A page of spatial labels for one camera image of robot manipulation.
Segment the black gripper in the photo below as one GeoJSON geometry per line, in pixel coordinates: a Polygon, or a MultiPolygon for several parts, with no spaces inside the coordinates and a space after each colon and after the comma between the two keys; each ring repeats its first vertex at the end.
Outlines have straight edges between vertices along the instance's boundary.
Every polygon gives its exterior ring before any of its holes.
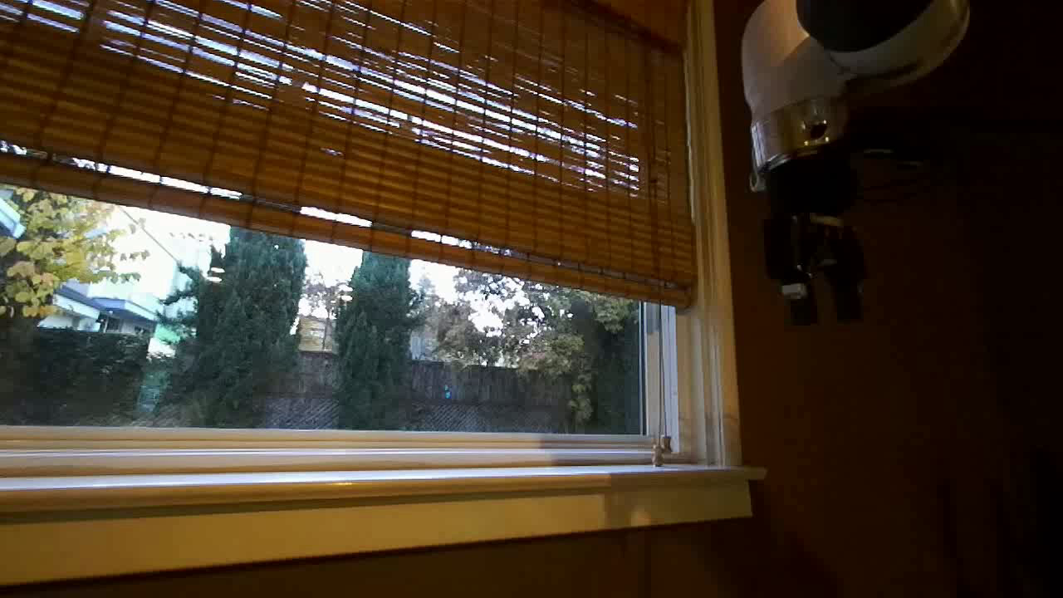
{"type": "Polygon", "coordinates": [[[797,155],[762,169],[767,186],[765,258],[785,290],[794,326],[816,322],[810,276],[831,280],[835,312],[850,322],[865,314],[865,258],[842,212],[857,198],[847,155],[797,155]]]}

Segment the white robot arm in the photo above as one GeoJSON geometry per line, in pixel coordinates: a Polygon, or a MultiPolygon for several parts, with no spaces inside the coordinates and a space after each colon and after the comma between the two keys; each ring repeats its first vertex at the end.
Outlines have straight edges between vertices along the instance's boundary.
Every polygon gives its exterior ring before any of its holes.
{"type": "Polygon", "coordinates": [[[747,15],[749,186],[767,197],[765,262],[794,326],[816,317],[816,276],[841,322],[861,314],[850,100],[932,74],[967,29],[971,0],[762,0],[747,15]]]}

